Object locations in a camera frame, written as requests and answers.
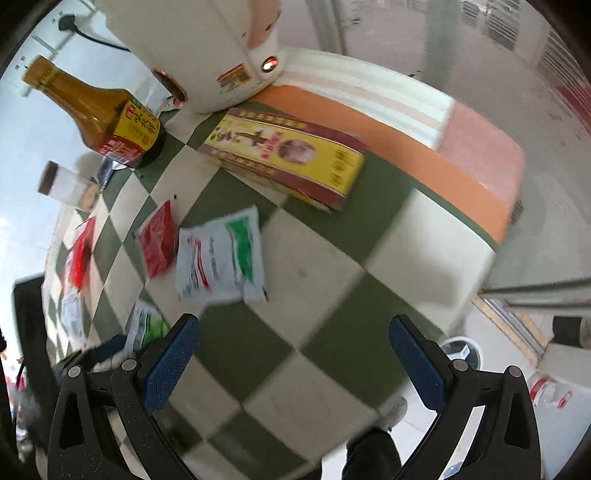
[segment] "bottle label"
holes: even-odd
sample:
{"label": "bottle label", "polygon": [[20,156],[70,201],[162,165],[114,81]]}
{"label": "bottle label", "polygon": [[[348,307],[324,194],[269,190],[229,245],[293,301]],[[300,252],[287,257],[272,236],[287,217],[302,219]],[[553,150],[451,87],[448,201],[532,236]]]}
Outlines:
{"label": "bottle label", "polygon": [[132,98],[123,108],[114,132],[98,153],[127,165],[152,148],[159,133],[160,120]]}

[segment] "jar lid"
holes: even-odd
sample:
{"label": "jar lid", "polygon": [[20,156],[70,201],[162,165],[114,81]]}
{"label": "jar lid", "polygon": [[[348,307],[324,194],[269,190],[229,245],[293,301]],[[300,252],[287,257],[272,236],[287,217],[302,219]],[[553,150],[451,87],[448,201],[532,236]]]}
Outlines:
{"label": "jar lid", "polygon": [[39,180],[39,188],[37,191],[42,193],[43,195],[49,195],[51,191],[51,187],[53,187],[53,181],[56,179],[57,170],[59,165],[54,161],[48,161],[43,170],[43,175],[41,175],[41,180]]}

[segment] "black pants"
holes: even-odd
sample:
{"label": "black pants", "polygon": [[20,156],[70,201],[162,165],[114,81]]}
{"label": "black pants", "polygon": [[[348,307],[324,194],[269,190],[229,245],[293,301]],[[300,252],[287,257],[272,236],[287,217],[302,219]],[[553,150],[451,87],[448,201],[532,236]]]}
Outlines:
{"label": "black pants", "polygon": [[[347,444],[343,480],[392,480],[402,467],[389,433],[375,427]],[[320,480],[322,466],[300,480]]]}

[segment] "cardboard box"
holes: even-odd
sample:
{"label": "cardboard box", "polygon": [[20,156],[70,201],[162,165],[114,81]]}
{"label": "cardboard box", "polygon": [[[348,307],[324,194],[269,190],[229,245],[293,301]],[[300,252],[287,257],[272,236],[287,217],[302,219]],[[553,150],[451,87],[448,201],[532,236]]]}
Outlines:
{"label": "cardboard box", "polygon": [[232,108],[199,148],[220,166],[323,210],[341,210],[364,162],[357,138],[298,120]]}

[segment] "yellow label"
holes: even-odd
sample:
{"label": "yellow label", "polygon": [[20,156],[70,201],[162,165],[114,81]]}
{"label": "yellow label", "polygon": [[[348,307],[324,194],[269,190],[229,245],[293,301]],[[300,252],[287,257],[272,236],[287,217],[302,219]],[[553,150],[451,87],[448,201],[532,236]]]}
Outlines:
{"label": "yellow label", "polygon": [[61,70],[59,68],[57,68],[55,65],[53,67],[50,67],[49,69],[47,69],[47,71],[41,75],[41,78],[39,79],[39,90],[43,90],[46,87],[49,87],[51,85],[51,82],[53,81],[54,77],[60,72]]}
{"label": "yellow label", "polygon": [[129,100],[113,132],[146,151],[152,148],[160,133],[160,120],[135,98]]}
{"label": "yellow label", "polygon": [[248,120],[225,116],[205,144],[253,158],[340,194],[349,193],[363,165],[363,154],[325,138]]}

